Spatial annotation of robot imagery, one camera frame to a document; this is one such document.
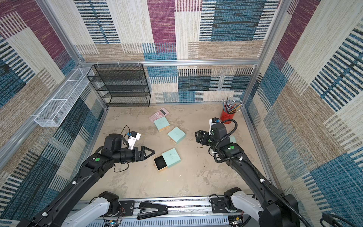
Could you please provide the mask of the mint drawer jewelry box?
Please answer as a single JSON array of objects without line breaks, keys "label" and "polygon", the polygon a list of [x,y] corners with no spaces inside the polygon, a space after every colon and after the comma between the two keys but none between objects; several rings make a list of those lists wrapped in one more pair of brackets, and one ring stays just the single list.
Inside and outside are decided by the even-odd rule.
[{"label": "mint drawer jewelry box", "polygon": [[230,143],[236,143],[236,139],[234,136],[229,137]]}]

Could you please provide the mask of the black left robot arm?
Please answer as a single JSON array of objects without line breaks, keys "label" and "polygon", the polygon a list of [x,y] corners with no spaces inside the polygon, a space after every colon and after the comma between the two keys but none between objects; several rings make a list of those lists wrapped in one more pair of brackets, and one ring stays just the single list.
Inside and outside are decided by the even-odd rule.
[{"label": "black left robot arm", "polygon": [[126,141],[121,134],[109,134],[104,145],[89,156],[72,180],[60,194],[30,220],[22,219],[18,227],[60,227],[74,206],[83,195],[116,163],[133,163],[144,161],[155,154],[155,151],[141,146],[130,149],[122,147]]}]

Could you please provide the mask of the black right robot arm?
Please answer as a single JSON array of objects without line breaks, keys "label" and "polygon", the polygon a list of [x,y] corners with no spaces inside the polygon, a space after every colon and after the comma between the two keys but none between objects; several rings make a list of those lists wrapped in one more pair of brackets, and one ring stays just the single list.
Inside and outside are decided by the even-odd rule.
[{"label": "black right robot arm", "polygon": [[225,122],[211,119],[209,131],[195,132],[196,142],[209,146],[216,163],[226,163],[249,186],[255,195],[247,196],[239,189],[228,191],[228,203],[234,210],[241,210],[258,221],[261,227],[298,227],[310,223],[299,213],[297,199],[284,194],[275,187],[249,160],[244,150],[230,142],[230,136],[237,130],[238,123],[232,120],[234,128],[228,132]]}]

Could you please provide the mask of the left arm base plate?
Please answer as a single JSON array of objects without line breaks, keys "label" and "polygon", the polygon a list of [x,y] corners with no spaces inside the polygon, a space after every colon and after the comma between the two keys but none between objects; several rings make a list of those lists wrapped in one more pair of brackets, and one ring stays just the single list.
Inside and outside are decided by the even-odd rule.
[{"label": "left arm base plate", "polygon": [[131,217],[134,211],[135,201],[112,201],[106,214],[101,215],[102,217]]}]

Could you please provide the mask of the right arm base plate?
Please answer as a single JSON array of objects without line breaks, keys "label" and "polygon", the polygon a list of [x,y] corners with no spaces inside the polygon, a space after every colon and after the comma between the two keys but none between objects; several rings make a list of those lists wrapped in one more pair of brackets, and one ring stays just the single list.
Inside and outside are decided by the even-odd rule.
[{"label": "right arm base plate", "polygon": [[221,198],[216,196],[209,197],[209,202],[211,204],[213,214],[228,213],[228,211],[226,210],[226,204],[223,197]]}]

